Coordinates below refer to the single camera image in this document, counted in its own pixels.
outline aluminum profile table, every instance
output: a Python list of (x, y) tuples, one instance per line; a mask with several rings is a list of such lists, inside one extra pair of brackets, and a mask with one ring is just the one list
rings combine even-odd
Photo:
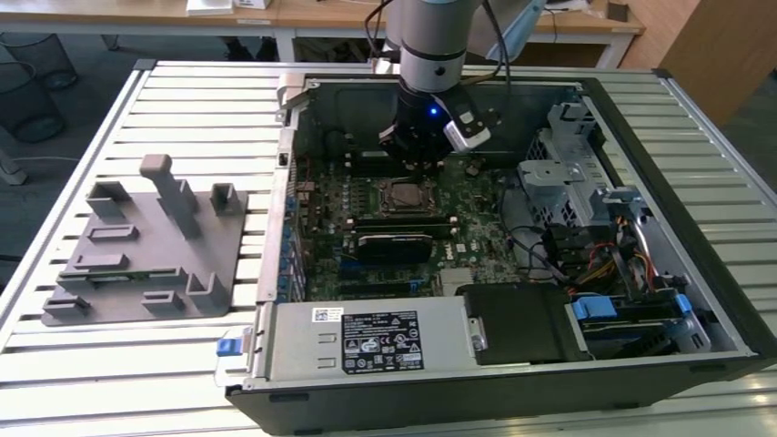
[[(250, 325), (283, 126), (284, 72), (367, 73), (366, 66), (159, 62), (130, 76), (114, 108), (0, 298), (0, 436), (262, 436), (214, 382), (215, 341)], [(649, 72), (521, 69), (596, 76), (772, 329), (777, 329), (777, 198), (672, 79)], [(231, 182), (251, 193), (239, 285), (222, 318), (48, 328), (58, 273), (88, 220), (95, 180), (128, 190), (146, 153), (167, 153), (195, 190)], [(623, 160), (611, 153), (621, 178)], [(772, 369), (716, 382), (643, 409), (464, 422), (360, 435), (773, 435)]]

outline floor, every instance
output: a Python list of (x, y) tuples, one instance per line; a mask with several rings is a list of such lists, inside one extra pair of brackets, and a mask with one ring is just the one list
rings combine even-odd
[[(67, 119), (67, 130), (35, 145), (16, 143), (0, 131), (0, 147), (15, 158), (79, 158), (87, 149), (103, 117), (130, 75), (138, 58), (212, 61), (224, 59), (224, 45), (214, 37), (122, 36), (122, 49), (106, 50), (99, 36), (62, 36), (79, 83), (54, 95)], [(252, 53), (259, 38), (244, 38)], [(10, 60), (0, 52), (0, 62)], [(777, 77), (772, 76), (724, 128), (735, 146), (753, 163), (772, 188), (777, 188)], [(10, 187), (0, 182), (0, 255), (23, 255), (62, 187), (75, 167), (63, 160), (23, 161), (28, 183)], [(15, 264), (0, 261), (0, 289), (14, 273)]]

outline cable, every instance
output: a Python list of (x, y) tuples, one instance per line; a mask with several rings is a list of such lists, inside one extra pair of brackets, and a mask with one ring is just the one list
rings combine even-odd
[(611, 248), (611, 247), (613, 247), (613, 246), (615, 246), (615, 244), (612, 244), (612, 243), (601, 243), (601, 244), (597, 244), (596, 246), (593, 246), (593, 249), (592, 249), (592, 254), (589, 255), (589, 258), (588, 258), (588, 268), (589, 268), (589, 269), (593, 267), (593, 262), (595, 262), (595, 260), (596, 260), (596, 252), (597, 252), (597, 251), (599, 251), (601, 248)]
[(548, 12), (551, 12), (552, 15), (552, 20), (553, 20), (553, 43), (556, 44), (559, 42), (559, 26), (556, 25), (556, 11), (553, 11), (549, 8), (545, 8), (545, 10)]
[(394, 2), (394, 0), (382, 0), (380, 5), (378, 5), (374, 12), (371, 12), (368, 14), (367, 18), (364, 18), (364, 32), (367, 33), (367, 42), (370, 43), (370, 49), (372, 51), (374, 57), (380, 56), (380, 50), (378, 50), (378, 46), (375, 45), (374, 36), (370, 33), (370, 22), (374, 20), (375, 16), (382, 13), (384, 8), (388, 5), (391, 5), (391, 2)]
[(501, 224), (503, 230), (508, 234), (508, 238), (511, 239), (512, 243), (516, 246), (519, 246), (519, 248), (521, 248), (521, 250), (525, 251), (525, 253), (528, 253), (529, 258), (535, 257), (537, 259), (537, 261), (543, 264), (543, 266), (545, 266), (545, 269), (551, 272), (551, 274), (553, 275), (556, 280), (559, 280), (564, 284), (569, 283), (569, 277), (553, 266), (553, 264), (548, 261), (548, 259), (545, 257), (543, 257), (535, 250), (532, 250), (532, 248), (529, 248), (524, 244), (524, 242), (521, 240), (519, 240), (511, 234), (511, 230), (508, 228), (508, 225), (505, 224), (505, 218), (504, 218), (504, 214), (503, 214), (503, 206), (505, 203), (507, 192), (508, 192), (508, 189), (505, 188), (504, 191), (501, 192), (501, 201), (499, 202), (499, 222)]
[(505, 64), (505, 87), (508, 88), (505, 94), (505, 108), (503, 109), (503, 116), (507, 112), (511, 103), (511, 93), (512, 93), (512, 79), (511, 79), (511, 55), (508, 54), (508, 45), (505, 44), (505, 37), (501, 34), (501, 29), (499, 28), (497, 16), (495, 15), (495, 10), (491, 7), (489, 0), (484, 0), (484, 11), (488, 16), (488, 21), (495, 27), (495, 33), (497, 34), (499, 51), (501, 52), (501, 61)]
[(511, 230), (508, 230), (508, 233), (512, 235), (512, 233), (519, 229), (531, 230), (532, 232), (535, 232), (536, 234), (540, 234), (540, 235), (545, 233), (545, 229), (543, 229), (540, 226), (531, 226), (531, 225), (519, 225), (515, 228), (512, 228)]
[(3, 255), (0, 254), (0, 261), (4, 262), (22, 262), (22, 257), (16, 255)]
[(645, 281), (648, 282), (648, 289), (651, 291), (655, 290), (655, 286), (653, 286), (653, 278), (655, 278), (655, 272), (653, 272), (653, 261), (651, 261), (651, 258), (647, 257), (644, 254), (641, 254), (640, 252), (635, 252), (635, 256), (637, 258), (640, 258), (643, 260), (643, 263), (645, 264)]
[(82, 160), (79, 158), (68, 158), (68, 157), (30, 157), (30, 158), (14, 158), (11, 160), (12, 161), (50, 161), (50, 160), (58, 160), (58, 161), (82, 162)]
[(374, 41), (378, 43), (378, 32), (380, 31), (380, 19), (383, 18), (384, 10), (382, 9), (378, 13), (378, 22), (375, 23), (375, 34), (374, 34)]

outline metal bracket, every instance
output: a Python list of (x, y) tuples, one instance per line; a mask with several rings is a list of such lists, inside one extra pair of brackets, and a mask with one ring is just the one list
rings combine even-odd
[(549, 159), (524, 161), (519, 169), (524, 182), (535, 187), (557, 187), (585, 180), (579, 169)]
[(306, 75), (299, 73), (287, 73), (279, 77), (279, 95), (280, 109), (290, 109), (302, 101), (307, 100), (306, 93)]

